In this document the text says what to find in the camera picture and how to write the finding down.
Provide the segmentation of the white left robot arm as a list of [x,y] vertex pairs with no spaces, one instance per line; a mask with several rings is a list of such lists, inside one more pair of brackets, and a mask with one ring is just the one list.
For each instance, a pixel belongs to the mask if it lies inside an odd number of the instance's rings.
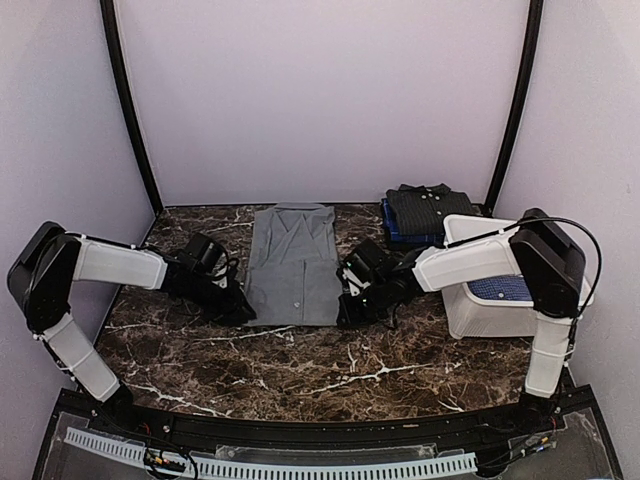
[[119,243],[43,223],[8,270],[8,292],[34,338],[90,398],[120,436],[141,427],[129,388],[108,366],[73,314],[77,292],[134,287],[184,300],[212,323],[241,326],[256,319],[237,279],[238,261],[213,238],[194,234],[170,253]]

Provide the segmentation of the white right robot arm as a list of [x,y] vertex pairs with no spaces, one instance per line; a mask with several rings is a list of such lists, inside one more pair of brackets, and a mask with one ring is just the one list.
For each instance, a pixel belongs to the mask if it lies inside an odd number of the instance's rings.
[[401,259],[365,240],[338,269],[344,290],[337,324],[374,324],[388,318],[391,309],[426,293],[486,278],[521,277],[537,325],[523,388],[530,396],[511,410],[510,424],[530,434],[549,416],[544,398],[556,391],[577,323],[591,299],[582,293],[586,256],[563,230],[567,222],[539,208],[526,210],[517,221],[449,215],[444,220],[446,233],[467,225],[473,235],[446,238],[442,246],[414,249]]

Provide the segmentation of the white plastic bin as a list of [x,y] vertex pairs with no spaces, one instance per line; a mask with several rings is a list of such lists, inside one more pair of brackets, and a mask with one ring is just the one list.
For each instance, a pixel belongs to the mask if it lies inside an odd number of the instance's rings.
[[[511,222],[508,220],[499,219],[481,219],[473,218],[462,215],[450,215],[444,220],[445,240],[446,241],[460,241],[470,239],[474,236],[489,233],[499,229],[498,227],[508,226]],[[562,245],[560,248],[563,250],[563,255],[574,255],[571,253],[572,248],[578,249],[582,255],[584,253],[580,250],[580,247],[574,245],[568,235],[562,231],[562,229],[555,225],[553,222],[532,222],[527,225],[529,228],[527,231],[543,233],[551,232],[549,228],[559,235],[559,240]],[[563,280],[569,282],[572,281],[575,274],[566,270],[566,268],[573,268],[572,265],[576,261],[582,266],[583,281],[580,283],[580,297],[579,302],[576,305],[576,312],[586,304],[592,303],[592,299],[589,297],[592,287],[586,279],[584,279],[584,266],[585,260],[567,260],[566,267],[552,267],[553,270],[550,273],[554,275],[563,274]],[[444,301],[445,311],[448,318],[449,333],[454,338],[463,337],[530,337],[534,336],[537,328],[536,324],[536,312],[534,311],[534,304],[537,300],[534,300],[531,289],[529,293],[531,295],[530,302],[512,302],[512,301],[487,301],[481,300],[474,296],[468,289],[466,283],[454,284],[443,288],[441,293]]]

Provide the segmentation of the grey long sleeve shirt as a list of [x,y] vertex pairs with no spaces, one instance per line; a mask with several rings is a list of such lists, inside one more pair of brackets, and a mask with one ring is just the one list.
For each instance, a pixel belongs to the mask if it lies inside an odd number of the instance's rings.
[[280,203],[255,213],[245,295],[254,326],[334,326],[342,284],[332,206]]

